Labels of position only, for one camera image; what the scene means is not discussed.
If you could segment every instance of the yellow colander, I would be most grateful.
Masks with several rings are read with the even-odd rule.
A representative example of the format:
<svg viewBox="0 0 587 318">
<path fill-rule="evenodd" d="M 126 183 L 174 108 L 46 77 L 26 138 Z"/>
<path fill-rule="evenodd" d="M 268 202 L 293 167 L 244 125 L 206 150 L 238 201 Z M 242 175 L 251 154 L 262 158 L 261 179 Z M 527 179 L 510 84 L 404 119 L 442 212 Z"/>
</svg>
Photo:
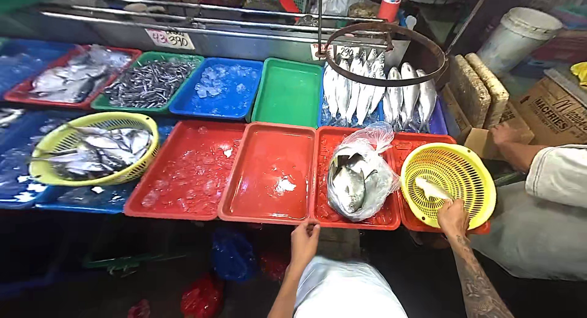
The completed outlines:
<svg viewBox="0 0 587 318">
<path fill-rule="evenodd" d="M 136 128 L 140 130 L 148 130 L 153 135 L 153 141 L 147 152 L 133 165 L 115 172 L 112 175 L 90 179 L 87 181 L 70 181 L 64 179 L 57 174 L 51 164 L 47 161 L 32 161 L 29 165 L 29 173 L 36 178 L 37 181 L 49 185 L 65 185 L 70 187 L 83 187 L 86 185 L 116 185 L 132 181 L 135 178 L 141 177 L 143 172 L 147 169 L 159 145 L 159 132 L 157 124 L 153 119 L 147 115 L 128 112 L 104 112 L 86 115 L 84 117 L 71 120 L 70 125 L 75 127 L 97 127 L 100 129 L 120 129 L 120 128 Z M 47 134 L 43 140 L 35 147 L 32 156 L 39 157 L 40 150 L 42 151 L 61 151 L 77 146 L 80 142 L 80 133 L 67 127 L 66 124 L 61 125 L 55 130 Z"/>
<path fill-rule="evenodd" d="M 446 189 L 455 199 L 465 202 L 471 221 L 469 229 L 485 223 L 495 208 L 495 185 L 481 159 L 470 149 L 443 142 L 422 145 L 410 153 L 401 166 L 401 191 L 416 217 L 439 228 L 436 212 L 442 199 L 427 200 L 415 186 L 423 177 Z"/>
</svg>

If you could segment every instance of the empty green tray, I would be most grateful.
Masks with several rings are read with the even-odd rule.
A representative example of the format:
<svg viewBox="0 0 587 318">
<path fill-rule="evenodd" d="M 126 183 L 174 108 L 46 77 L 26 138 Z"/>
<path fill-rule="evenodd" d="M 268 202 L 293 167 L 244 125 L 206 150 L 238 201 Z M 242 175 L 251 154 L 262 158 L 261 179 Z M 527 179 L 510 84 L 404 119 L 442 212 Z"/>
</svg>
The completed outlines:
<svg viewBox="0 0 587 318">
<path fill-rule="evenodd" d="M 320 66 L 265 59 L 251 120 L 317 128 L 321 95 Z"/>
<path fill-rule="evenodd" d="M 157 107 L 157 108 L 112 106 L 112 105 L 110 105 L 110 99 L 108 97 L 106 97 L 104 94 L 100 94 L 98 97 L 96 97 L 96 99 L 94 99 L 94 101 L 92 101 L 92 105 L 91 105 L 92 108 L 95 110 L 100 110 L 100 111 L 169 113 L 169 105 L 172 103 L 173 99 L 175 99 L 175 96 L 177 95 L 177 93 L 181 91 L 181 88 L 183 88 L 183 86 L 186 85 L 187 79 L 192 74 L 194 74 L 194 72 L 196 71 L 196 69 L 198 69 L 198 67 L 200 67 L 200 64 L 202 63 L 204 58 L 202 56 L 197 56 L 195 54 L 178 54 L 178 53 L 149 51 L 149 52 L 143 52 L 143 54 L 141 54 L 141 56 L 138 59 L 136 59 L 136 61 L 129 67 L 129 69 L 130 69 L 130 68 L 136 67 L 140 64 L 144 65 L 147 61 L 151 61 L 151 60 L 168 61 L 171 58 L 176 58 L 181 61 L 191 60 L 194 62 L 195 67 L 191 71 L 189 76 L 186 77 L 186 79 L 180 85 L 180 87 L 177 88 L 177 90 L 174 92 L 174 94 L 171 96 L 171 98 L 169 98 L 169 100 L 167 101 L 167 103 L 165 105 L 163 105 L 161 107 Z"/>
</svg>

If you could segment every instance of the rusty metal hoop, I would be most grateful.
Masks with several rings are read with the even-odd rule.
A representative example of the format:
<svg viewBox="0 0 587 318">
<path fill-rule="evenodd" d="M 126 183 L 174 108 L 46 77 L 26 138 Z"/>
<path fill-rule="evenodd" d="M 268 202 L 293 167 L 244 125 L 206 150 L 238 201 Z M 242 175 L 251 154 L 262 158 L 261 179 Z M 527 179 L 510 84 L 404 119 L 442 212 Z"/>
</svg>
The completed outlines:
<svg viewBox="0 0 587 318">
<path fill-rule="evenodd" d="M 427 47 L 429 49 L 429 51 L 432 52 L 432 54 L 436 57 L 438 68 L 430 74 L 426 74 L 425 76 L 422 76 L 422 77 L 416 77 L 414 79 L 405 79 L 405 80 L 373 79 L 371 77 L 357 75 L 357 74 L 354 74 L 354 73 L 351 73 L 347 70 L 342 69 L 334 62 L 334 60 L 330 56 L 326 55 L 326 59 L 327 59 L 328 64 L 332 67 L 332 69 L 336 73 L 341 74 L 342 76 L 346 77 L 349 80 L 353 80 L 355 82 L 359 82 L 359 83 L 363 83 L 363 84 L 369 84 L 371 86 L 404 87 L 404 86 L 411 86 L 414 84 L 426 82 L 426 81 L 431 80 L 437 76 L 440 76 L 444 72 L 444 68 L 447 65 L 447 58 L 446 58 L 446 55 L 444 54 L 444 52 L 442 51 L 442 49 L 436 43 L 434 43 L 432 40 L 428 39 L 428 37 L 425 37 L 424 35 L 416 32 L 416 31 L 413 31 L 411 29 L 407 29 L 405 27 L 401 27 L 401 26 L 398 26 L 398 25 L 392 24 L 392 23 L 360 23 L 360 24 L 352 24 L 350 26 L 341 28 L 341 29 L 335 31 L 328 38 L 326 48 L 324 49 L 324 51 L 328 51 L 328 46 L 337 37 L 340 37 L 344 34 L 352 33 L 356 30 L 369 30 L 369 29 L 378 30 L 378 31 L 381 31 L 382 33 L 385 33 L 385 37 L 386 37 L 386 41 L 387 41 L 387 50 L 386 51 L 393 50 L 393 45 L 392 45 L 392 40 L 391 40 L 391 37 L 393 37 L 393 34 L 399 33 L 399 34 L 402 34 L 402 35 L 405 35 L 407 37 L 412 38 L 416 42 Z"/>
</svg>

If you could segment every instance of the red plastic tray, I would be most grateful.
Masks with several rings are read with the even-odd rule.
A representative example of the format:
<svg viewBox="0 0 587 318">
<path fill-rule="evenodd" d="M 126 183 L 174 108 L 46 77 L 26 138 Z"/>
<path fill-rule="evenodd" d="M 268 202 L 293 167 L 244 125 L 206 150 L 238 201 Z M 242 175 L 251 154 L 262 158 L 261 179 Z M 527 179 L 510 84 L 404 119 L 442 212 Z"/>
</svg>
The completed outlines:
<svg viewBox="0 0 587 318">
<path fill-rule="evenodd" d="M 341 127 L 318 128 L 314 145 L 314 165 L 316 166 L 314 174 L 316 180 L 310 216 L 319 220 L 320 225 L 327 228 L 395 230 L 400 226 L 399 202 L 395 194 L 387 197 L 383 207 L 377 214 L 361 222 L 351 222 L 328 205 L 328 164 L 334 149 L 342 142 L 342 139 L 357 130 Z M 387 159 L 387 163 L 392 167 L 392 170 L 395 170 L 393 160 Z"/>
<path fill-rule="evenodd" d="M 315 136 L 316 130 L 310 127 L 248 124 L 218 217 L 273 224 L 298 224 L 306 219 L 314 184 Z"/>
<path fill-rule="evenodd" d="M 82 48 L 89 50 L 90 46 L 86 45 L 86 46 L 82 46 Z M 96 97 L 98 97 L 98 95 L 102 92 L 102 90 L 105 87 L 111 85 L 112 82 L 114 82 L 114 80 L 116 79 L 116 77 L 120 74 L 120 72 L 123 71 L 125 68 L 128 68 L 132 63 L 135 62 L 135 60 L 141 55 L 141 53 L 143 53 L 141 50 L 137 50 L 137 49 L 122 49 L 122 48 L 118 48 L 118 47 L 106 47 L 106 48 L 114 50 L 114 51 L 128 53 L 130 55 L 131 59 L 118 72 L 110 75 L 110 77 L 102 85 L 100 85 L 98 90 L 95 90 L 93 94 L 86 97 L 86 99 L 82 102 L 80 102 L 80 103 L 60 103 L 60 102 L 55 102 L 55 101 L 46 101 L 46 100 L 29 98 L 28 92 L 33 89 L 33 81 L 35 80 L 35 78 L 38 75 L 29 77 L 24 82 L 20 83 L 16 87 L 10 89 L 8 92 L 6 92 L 4 94 L 4 99 L 7 101 L 15 101 L 18 103 L 70 107 L 70 108 L 81 108 L 82 110 L 91 110 L 90 104 L 92 104 L 92 101 Z M 46 70 L 49 70 L 51 68 L 58 67 L 58 66 L 65 66 L 65 65 L 67 65 L 68 61 L 71 58 L 77 56 L 80 53 L 81 53 L 81 51 L 78 48 L 72 49 L 67 54 L 62 56 L 61 58 L 59 58 L 59 59 L 55 60 L 53 63 L 49 64 L 43 71 L 46 71 Z"/>
<path fill-rule="evenodd" d="M 407 156 L 417 147 L 430 142 L 446 142 L 449 144 L 456 144 L 457 142 L 448 135 L 434 135 L 434 134 L 413 134 L 413 133 L 396 133 L 393 138 L 392 148 L 388 149 L 387 162 L 394 162 L 396 172 L 399 175 L 401 172 L 401 166 Z M 441 229 L 433 228 L 432 226 L 424 224 L 420 221 L 412 212 L 404 199 L 401 190 L 396 192 L 395 195 L 399 200 L 401 222 L 408 230 L 420 231 L 420 232 L 442 232 Z M 474 234 L 486 234 L 489 233 L 489 221 L 481 224 L 479 227 L 469 231 Z"/>
<path fill-rule="evenodd" d="M 124 205 L 135 217 L 216 218 L 245 124 L 180 121 Z M 230 156 L 224 152 L 232 149 Z M 143 205 L 146 196 L 147 206 Z"/>
</svg>

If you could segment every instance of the white bucket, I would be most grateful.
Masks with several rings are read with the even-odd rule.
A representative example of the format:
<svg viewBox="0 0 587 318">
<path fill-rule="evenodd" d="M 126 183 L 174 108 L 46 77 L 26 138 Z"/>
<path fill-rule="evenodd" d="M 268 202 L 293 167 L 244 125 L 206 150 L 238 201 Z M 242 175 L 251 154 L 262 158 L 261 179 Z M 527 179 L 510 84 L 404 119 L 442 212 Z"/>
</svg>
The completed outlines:
<svg viewBox="0 0 587 318">
<path fill-rule="evenodd" d="M 534 49 L 555 37 L 562 23 L 555 17 L 527 7 L 514 7 L 501 18 L 477 55 L 497 76 L 516 66 Z"/>
</svg>

